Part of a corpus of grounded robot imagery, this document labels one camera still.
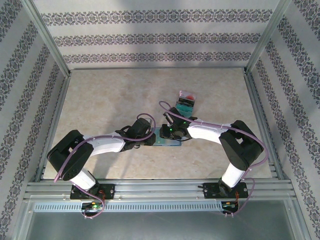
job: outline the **aluminum frame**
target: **aluminum frame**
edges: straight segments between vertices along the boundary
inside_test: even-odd
[[[70,73],[70,69],[68,68],[66,61],[64,60],[63,55],[61,54],[60,50],[58,49],[53,37],[51,36],[41,14],[39,13],[35,3],[33,0],[21,0],[23,7],[25,8],[26,12],[28,13],[29,17],[31,18],[32,22],[38,29],[40,36],[42,37],[44,43],[49,48],[54,60],[58,64],[59,68],[61,69],[63,75],[68,77]]]
[[[256,118],[256,122],[258,124],[259,132],[262,138],[262,141],[266,145],[266,147],[269,150],[269,163],[274,165],[274,169],[276,172],[277,177],[280,180],[285,179],[285,176],[283,175],[283,170],[280,166],[279,160],[277,158],[275,148],[272,144],[271,136],[269,134],[269,130],[267,127],[266,120],[263,115],[262,107],[259,104],[258,94],[255,90],[255,87],[253,85],[253,79],[251,78],[250,74],[247,74],[245,70],[243,69],[243,77],[246,84],[246,88],[248,90],[248,94],[251,100],[251,104],[253,107],[253,112]]]
[[[57,108],[56,108],[56,111],[54,113],[54,117],[52,120],[53,124],[51,124],[51,127],[49,129],[48,141],[46,142],[44,149],[43,149],[43,152],[46,154],[42,154],[42,157],[40,159],[39,168],[38,168],[38,171],[37,171],[37,173],[35,175],[35,179],[34,179],[35,182],[39,182],[42,179],[42,176],[45,172],[45,166],[47,165],[47,161],[48,161],[47,160],[47,153],[50,151],[50,149],[52,147],[52,143],[53,143],[55,135],[56,135],[60,115],[61,115],[62,108],[64,106],[64,102],[66,99],[71,76],[72,76],[72,73],[70,73],[68,75],[68,77],[66,77],[66,80],[64,81],[64,84],[62,86],[62,91],[61,91],[60,97],[58,99],[58,105],[57,105]]]
[[[112,212],[125,212],[124,208],[139,206],[190,206],[188,209],[169,209],[161,207],[157,212],[187,212],[187,211],[217,211],[213,204],[219,206],[219,199],[205,199],[203,191],[198,188],[203,183],[217,183],[218,179],[101,179],[100,183],[115,184],[113,200],[106,201],[106,205],[118,206]],[[245,180],[248,191],[251,191],[253,182]],[[70,200],[72,185],[69,182],[42,180],[30,182],[27,185],[23,203],[18,216],[18,222],[14,231],[13,239],[25,240],[35,212],[61,212],[60,208],[68,208],[68,205],[80,206],[80,200]],[[283,201],[287,210],[289,222],[296,239],[309,240],[310,235],[307,227],[303,224],[303,218],[298,210],[297,197],[290,180],[276,178],[257,178],[255,187],[249,201]],[[39,211],[39,205],[53,205]],[[69,209],[67,212],[79,212],[77,209]],[[154,212],[153,209],[140,209],[131,212]]]
[[[261,53],[263,52],[265,46],[267,45],[268,41],[270,40],[270,37],[272,36],[274,30],[277,28],[277,25],[279,24],[281,18],[283,17],[285,11],[287,10],[289,4],[292,0],[280,0],[277,4],[275,10],[273,11],[273,14],[265,27],[256,47],[253,50],[253,53],[251,54],[251,57],[246,65],[246,73],[248,74],[251,72],[253,67],[255,66],[256,62],[258,61]]]

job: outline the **decorative border stripe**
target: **decorative border stripe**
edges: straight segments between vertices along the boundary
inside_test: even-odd
[[[41,14],[47,26],[140,23],[266,23],[271,9],[177,9],[55,12]]]
[[[320,41],[320,7],[315,0],[294,0],[296,7],[300,13],[304,16],[304,19],[308,22],[311,30],[316,35],[316,38]]]
[[[6,36],[11,24],[17,18],[22,9],[22,3],[19,0],[8,0],[1,7],[0,11],[0,43]]]
[[[291,82],[275,44],[272,41],[269,41],[265,46],[265,50],[268,53],[276,75],[279,78],[284,94],[286,95],[286,99],[288,99],[295,121],[301,129],[300,132],[302,133],[302,138],[305,141],[305,145],[308,147],[309,153],[311,154],[313,164],[315,168],[318,169],[318,174],[320,175],[320,144],[317,142],[318,138],[315,137],[316,133],[313,130],[312,125],[309,123],[309,118],[304,110],[304,106],[299,100],[299,96],[296,93],[295,87]]]
[[[8,129],[6,130],[7,134],[4,136],[3,143],[1,144],[0,148],[0,180],[2,179],[2,174],[6,170],[6,165],[10,159],[13,146],[16,144],[16,139],[18,138],[18,134],[20,132],[20,127],[25,120],[30,102],[36,91],[38,82],[45,68],[49,55],[50,51],[47,46],[44,45],[40,51],[38,59],[35,62],[27,84],[25,85],[19,103],[13,114],[12,122],[10,122]]]
[[[320,213],[319,207],[317,206],[317,200],[313,196],[313,191],[310,190],[310,183],[308,182],[308,178],[306,176],[306,171],[302,167],[302,163],[300,161],[300,157],[297,154],[296,146],[292,141],[291,133],[288,129],[286,120],[284,118],[283,112],[280,109],[279,102],[275,95],[275,92],[272,88],[269,76],[267,74],[266,68],[261,61],[258,60],[256,63],[256,69],[259,73],[260,80],[262,82],[265,94],[268,98],[268,102],[270,104],[271,110],[274,115],[275,122],[277,124],[278,131],[281,135],[281,139],[285,146],[285,151],[287,156],[289,157],[289,161],[291,163],[291,168],[293,169],[293,174],[296,177],[296,182],[298,183],[298,187],[301,191],[301,195],[303,196],[304,204],[306,205],[306,210],[309,212],[309,218],[312,221],[312,226],[315,228],[315,235],[320,238]],[[257,86],[255,81],[253,81],[254,88],[258,93]],[[259,103],[262,105],[261,99],[258,94]]]
[[[295,64],[299,67],[306,81],[310,93],[312,93],[313,98],[316,100],[315,103],[319,105],[318,108],[320,109],[320,75],[317,69],[312,61],[310,61],[307,51],[302,46],[301,41],[285,16],[281,19],[277,27],[295,60]]]
[[[67,64],[185,61],[247,61],[251,52],[140,52],[64,55]]]
[[[6,98],[11,91],[13,83],[16,81],[18,72],[24,63],[37,34],[38,30],[31,21],[23,32],[19,44],[12,54],[12,58],[10,58],[6,68],[3,70],[0,79],[0,111],[2,110],[1,106],[6,102]]]
[[[55,87],[55,83],[57,82],[58,73],[60,72],[59,66],[57,63],[54,63],[52,71],[50,73],[50,77],[48,79],[46,88],[43,92],[38,111],[34,117],[33,125],[31,127],[29,136],[27,138],[27,142],[25,143],[25,148],[23,149],[23,154],[21,155],[21,159],[18,163],[17,171],[14,174],[14,180],[12,182],[12,186],[9,190],[9,195],[7,196],[7,201],[5,202],[1,213],[0,219],[0,239],[6,239],[6,232],[9,229],[9,225],[12,221],[13,212],[16,209],[17,202],[19,201],[19,195],[21,193],[21,187],[23,186],[23,182],[25,180],[25,174],[27,173],[27,169],[29,167],[29,162],[32,159],[34,147],[37,142],[37,138],[39,136],[43,120],[45,118],[46,110],[50,102],[51,94]],[[55,107],[53,110],[53,114],[51,117],[51,121],[49,124],[49,128],[46,134],[46,139],[48,138],[48,134],[50,131],[50,127],[52,124],[53,117],[55,115],[55,111],[57,108],[58,101],[55,103]]]
[[[150,33],[55,36],[58,47],[133,44],[256,44],[260,33]]]

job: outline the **red object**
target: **red object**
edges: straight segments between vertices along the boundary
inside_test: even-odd
[[[188,95],[188,96],[186,96],[185,98],[186,98],[186,99],[193,100],[193,101],[195,100],[195,98],[194,98],[193,96],[191,96],[191,95]]]

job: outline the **perforated metal strip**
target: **perforated metal strip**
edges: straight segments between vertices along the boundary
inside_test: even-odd
[[[35,212],[79,212],[81,202],[37,202]],[[222,210],[221,201],[213,202],[107,202],[105,212],[205,212]]]

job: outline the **metal corner post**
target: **metal corner post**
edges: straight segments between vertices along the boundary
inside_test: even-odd
[[[280,0],[278,5],[276,6],[270,21],[268,22],[266,28],[264,29],[249,61],[246,65],[246,73],[249,73],[254,65],[256,64],[257,60],[259,59],[261,53],[263,52],[265,46],[267,45],[272,33],[276,29],[277,25],[279,24],[281,18],[283,17],[285,11],[287,10],[291,0]]]
[[[283,202],[295,239],[311,240],[298,200],[293,200],[289,197]]]
[[[278,178],[283,180],[285,179],[285,177],[282,173],[282,168],[280,166],[280,163],[278,162],[278,158],[277,158],[274,146],[272,144],[271,137],[269,135],[267,123],[263,115],[262,107],[259,104],[257,92],[253,86],[253,79],[251,79],[250,75],[246,74],[245,71],[243,71],[243,76],[244,76],[245,84],[249,93],[255,118],[258,123],[262,140],[264,141],[264,143],[266,144],[270,152],[269,159],[274,163],[274,167],[275,167]]]
[[[40,36],[42,37],[44,43],[49,48],[54,60],[56,61],[59,68],[63,72],[63,75],[67,77],[70,73],[70,70],[61,52],[59,51],[54,39],[52,38],[49,30],[47,29],[47,26],[44,20],[42,19],[41,14],[39,13],[37,7],[35,6],[35,3],[33,2],[33,0],[21,0],[21,3],[25,8],[26,12],[28,13],[29,17],[31,18],[33,24],[38,29]]]
[[[35,179],[34,179],[35,182],[39,182],[41,180],[43,168],[44,168],[44,166],[46,164],[46,160],[47,160],[47,153],[49,152],[49,150],[52,146],[52,143],[54,141],[54,138],[55,138],[59,118],[60,118],[62,108],[64,106],[64,101],[65,101],[65,98],[67,95],[67,90],[68,90],[68,86],[70,83],[71,75],[72,75],[72,73],[70,73],[68,76],[66,76],[66,79],[63,83],[61,94],[60,94],[60,97],[59,97],[58,103],[57,103],[57,108],[55,110],[52,124],[51,124],[50,130],[49,130],[48,141],[46,142],[45,147],[43,149],[43,154],[42,154],[42,157],[40,160],[39,169],[38,169],[36,176],[35,176]]]

